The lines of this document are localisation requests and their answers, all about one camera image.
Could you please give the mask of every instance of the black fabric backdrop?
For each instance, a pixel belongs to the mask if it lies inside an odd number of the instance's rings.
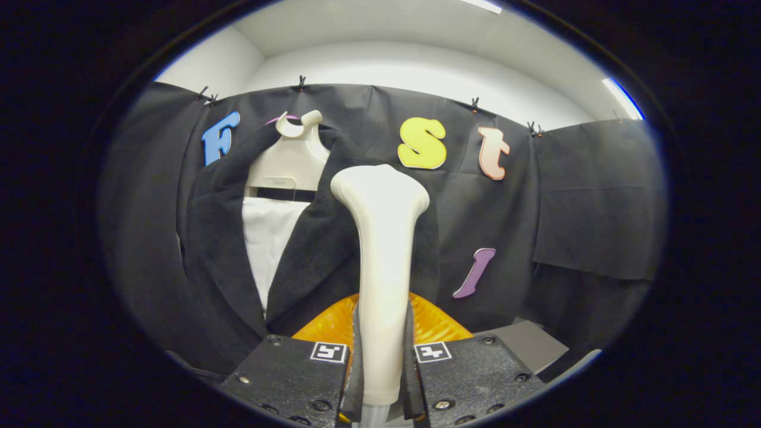
[[[165,101],[167,94],[173,104]],[[666,206],[657,143],[645,122],[586,123],[532,137],[527,127],[474,113],[469,105],[363,85],[276,88],[203,104],[191,91],[149,85],[113,143],[131,142],[139,150],[114,149],[108,164],[131,167],[107,166],[103,176],[106,195],[130,194],[136,187],[145,195],[119,201],[121,206],[101,204],[112,220],[103,228],[105,251],[127,304],[161,346],[194,366],[203,368],[208,338],[192,306],[172,298],[187,289],[174,233],[185,241],[190,188],[204,166],[201,135],[233,111],[240,114],[231,130],[233,145],[283,111],[300,116],[318,109],[323,122],[346,134],[365,157],[396,165],[404,120],[439,120],[447,160],[436,170],[416,170],[438,207],[441,285],[435,304],[471,331],[502,327],[521,315],[556,333],[553,326],[562,324],[562,340],[583,354],[615,337],[637,306],[631,301],[641,300],[654,275]],[[178,116],[159,120],[157,112]],[[500,159],[504,180],[480,170],[479,126],[505,134],[511,151]],[[495,258],[473,295],[453,299],[479,248],[496,249]],[[540,276],[538,264],[565,273]],[[582,272],[604,276],[620,298],[585,292]],[[625,281],[632,279],[644,281]],[[568,297],[558,299],[557,287]],[[587,316],[572,315],[582,312]],[[607,322],[597,312],[618,314],[621,322]]]

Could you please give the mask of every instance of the black jacket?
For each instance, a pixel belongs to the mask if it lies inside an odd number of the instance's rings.
[[[266,319],[244,241],[244,186],[249,166],[279,138],[270,123],[203,168],[188,203],[185,269],[216,358],[204,369],[232,372],[267,334],[292,335],[336,301],[359,291],[359,240],[351,214],[330,192],[344,168],[380,164],[323,127],[331,148],[317,194],[301,214],[269,290]],[[417,179],[414,171],[396,168]],[[435,201],[420,215],[412,249],[410,291],[435,301],[438,291]]]

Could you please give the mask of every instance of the white wall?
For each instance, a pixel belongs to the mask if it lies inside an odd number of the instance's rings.
[[[156,81],[191,91],[208,86],[204,95],[219,94],[222,99],[241,93],[263,61],[264,55],[256,46],[230,26],[188,50]]]
[[[387,86],[425,92],[479,107],[542,129],[591,122],[583,108],[539,81],[477,56],[398,42],[322,45],[273,56],[256,69],[241,92],[308,84]]]

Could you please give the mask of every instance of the white handle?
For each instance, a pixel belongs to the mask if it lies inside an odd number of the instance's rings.
[[[346,168],[330,182],[359,231],[359,330],[364,404],[399,397],[412,237],[430,202],[425,188],[389,165]]]

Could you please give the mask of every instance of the screw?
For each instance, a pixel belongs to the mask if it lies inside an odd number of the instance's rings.
[[[468,416],[463,416],[460,419],[455,420],[454,424],[455,425],[460,425],[461,423],[465,423],[465,422],[467,422],[469,420],[474,420],[474,419],[476,419],[476,417],[473,416],[472,414],[469,414]]]
[[[274,407],[270,406],[269,404],[262,404],[262,408],[264,410],[269,410],[269,411],[273,412],[274,414],[278,413],[278,410],[275,409]]]
[[[331,409],[330,403],[324,400],[317,400],[312,403],[312,407],[314,407],[315,410],[324,412]]]
[[[304,419],[300,416],[293,416],[291,419],[295,420],[298,423],[303,423],[304,425],[311,425],[312,423],[308,419]]]
[[[438,403],[433,405],[434,409],[437,410],[447,410],[448,408],[452,407],[452,402],[447,400],[441,400]]]

